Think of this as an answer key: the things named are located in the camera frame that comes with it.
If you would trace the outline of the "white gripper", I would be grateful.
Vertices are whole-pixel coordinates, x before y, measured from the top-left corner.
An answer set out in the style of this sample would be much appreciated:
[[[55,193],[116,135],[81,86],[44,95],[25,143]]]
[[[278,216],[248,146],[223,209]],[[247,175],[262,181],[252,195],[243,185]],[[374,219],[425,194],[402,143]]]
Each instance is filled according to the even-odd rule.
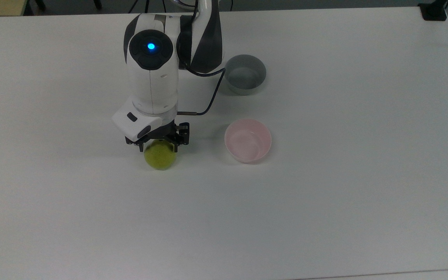
[[[159,128],[162,129],[161,139],[171,143],[174,152],[178,152],[180,145],[189,144],[190,124],[183,122],[176,125],[172,122],[177,115],[177,103],[160,114],[146,113],[138,103],[139,98],[131,95],[112,116],[113,123],[126,137],[128,145],[135,145],[140,152],[144,152],[144,144],[151,139],[143,136]]]

